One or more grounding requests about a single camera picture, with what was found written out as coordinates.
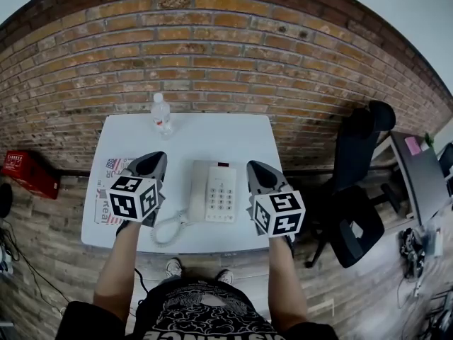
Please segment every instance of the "white cube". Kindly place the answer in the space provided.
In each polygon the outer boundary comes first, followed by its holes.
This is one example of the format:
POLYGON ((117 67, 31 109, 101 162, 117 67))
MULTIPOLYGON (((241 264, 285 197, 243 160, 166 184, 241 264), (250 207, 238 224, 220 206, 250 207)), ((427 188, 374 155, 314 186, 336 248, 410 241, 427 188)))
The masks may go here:
POLYGON ((118 175, 106 192, 114 216, 125 220, 142 222, 159 205, 157 182, 152 178, 118 175))
POLYGON ((304 215, 305 205, 299 191, 254 197, 252 219, 269 237, 298 233, 304 215))

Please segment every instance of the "sneaker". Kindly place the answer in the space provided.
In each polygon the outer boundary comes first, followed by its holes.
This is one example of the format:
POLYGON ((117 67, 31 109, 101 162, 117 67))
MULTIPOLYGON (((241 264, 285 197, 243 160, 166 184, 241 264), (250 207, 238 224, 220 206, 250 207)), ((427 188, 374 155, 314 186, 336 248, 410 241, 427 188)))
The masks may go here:
POLYGON ((229 269, 222 269, 217 276, 215 276, 216 281, 228 283, 229 285, 233 284, 233 271, 230 271, 229 269))
POLYGON ((165 271, 167 272, 167 278, 170 278, 171 276, 181 277, 181 275, 183 274, 183 267, 179 259, 172 258, 168 260, 165 271))

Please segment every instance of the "pink sticky note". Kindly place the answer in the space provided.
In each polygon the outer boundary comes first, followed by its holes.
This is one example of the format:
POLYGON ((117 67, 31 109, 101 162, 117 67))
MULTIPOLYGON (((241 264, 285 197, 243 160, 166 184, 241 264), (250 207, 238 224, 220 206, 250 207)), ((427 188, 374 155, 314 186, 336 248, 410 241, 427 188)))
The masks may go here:
POLYGON ((404 141, 406 141, 406 145, 408 145, 408 149, 411 152, 412 156, 420 154, 422 152, 422 149, 420 148, 420 145, 417 143, 417 140, 414 136, 406 137, 404 141))

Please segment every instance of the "water bottle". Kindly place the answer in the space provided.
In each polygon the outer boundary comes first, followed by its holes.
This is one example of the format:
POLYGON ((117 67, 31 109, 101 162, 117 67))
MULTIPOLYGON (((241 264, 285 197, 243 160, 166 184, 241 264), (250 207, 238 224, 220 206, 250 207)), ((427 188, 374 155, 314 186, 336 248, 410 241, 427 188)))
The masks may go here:
POLYGON ((160 132, 162 138, 166 139, 171 135, 170 105, 164 101, 162 93, 156 93, 153 97, 151 115, 154 127, 160 132))

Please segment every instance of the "chair seat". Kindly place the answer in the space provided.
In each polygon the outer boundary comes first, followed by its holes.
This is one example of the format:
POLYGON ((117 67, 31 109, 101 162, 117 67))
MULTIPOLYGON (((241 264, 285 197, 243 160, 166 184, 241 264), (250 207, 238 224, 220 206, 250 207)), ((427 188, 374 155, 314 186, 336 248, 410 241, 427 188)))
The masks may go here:
POLYGON ((322 226, 338 261, 345 268, 359 261, 382 237, 384 225, 365 190, 351 186, 326 203, 322 226))

